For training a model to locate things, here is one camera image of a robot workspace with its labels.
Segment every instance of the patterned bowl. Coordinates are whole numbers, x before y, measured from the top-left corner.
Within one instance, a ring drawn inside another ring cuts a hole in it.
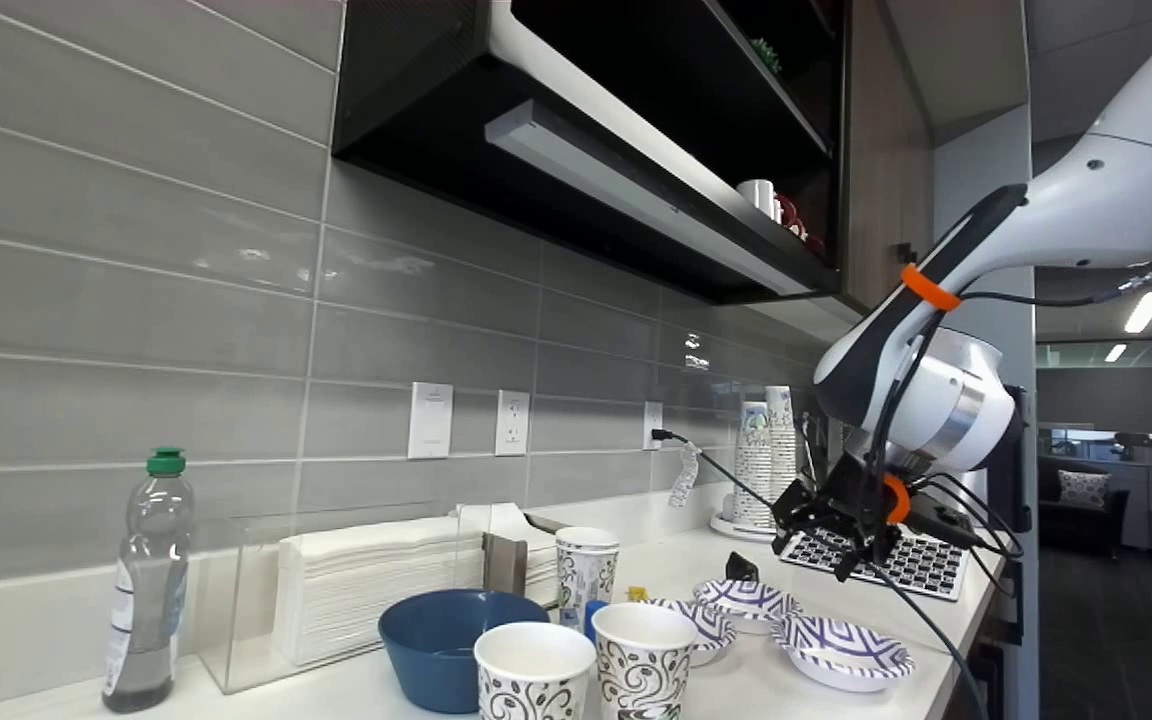
[[[807,678],[858,697],[883,690],[917,667],[909,648],[834,615],[790,615],[777,645]]]
[[[798,608],[792,597],[783,597],[771,582],[757,582],[757,580],[717,580],[717,582],[700,582],[697,600],[717,605],[722,610],[732,615],[737,631],[771,631],[777,624],[783,624]]]
[[[700,645],[693,650],[693,667],[722,661],[737,638],[732,615],[722,610],[717,605],[703,600],[652,600],[652,605],[680,610],[697,624]]]

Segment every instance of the ceiling light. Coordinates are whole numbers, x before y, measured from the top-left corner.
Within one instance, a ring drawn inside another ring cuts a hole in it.
[[[661,234],[771,288],[777,297],[798,297],[806,283],[790,280],[762,254],[743,250],[717,226],[700,223],[667,194],[656,194],[648,184],[630,176],[623,168],[607,164],[596,138],[582,135],[558,113],[543,113],[536,98],[495,116],[486,129],[487,143],[505,146],[507,156],[532,164],[543,176],[565,180],[567,187],[656,226]]]
[[[1124,332],[1139,337],[1152,324],[1152,293],[1139,297],[1139,302],[1133,306]]]

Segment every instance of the black and white patterned cup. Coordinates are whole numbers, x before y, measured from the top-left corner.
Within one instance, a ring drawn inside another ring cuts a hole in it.
[[[620,538],[604,527],[560,527],[560,624],[585,626],[594,600],[611,600]]]
[[[656,605],[607,605],[594,626],[604,720],[680,720],[697,624]]]
[[[501,624],[472,645],[480,720],[585,720],[596,648],[560,624]]]

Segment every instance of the patterned cup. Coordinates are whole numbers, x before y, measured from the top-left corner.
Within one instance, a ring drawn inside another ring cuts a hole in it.
[[[620,545],[604,527],[560,527],[560,624],[582,626],[587,600],[611,600]]]
[[[560,624],[501,624],[472,645],[480,720],[585,720],[596,648]]]
[[[697,624],[656,605],[607,605],[594,615],[604,720],[680,720]]]

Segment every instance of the light switch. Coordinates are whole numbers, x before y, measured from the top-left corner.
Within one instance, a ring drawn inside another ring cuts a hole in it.
[[[661,402],[644,402],[644,446],[661,446],[661,440],[652,440],[652,429],[664,429]]]
[[[414,383],[409,457],[454,450],[454,383]]]
[[[495,457],[530,450],[530,393],[495,393]]]

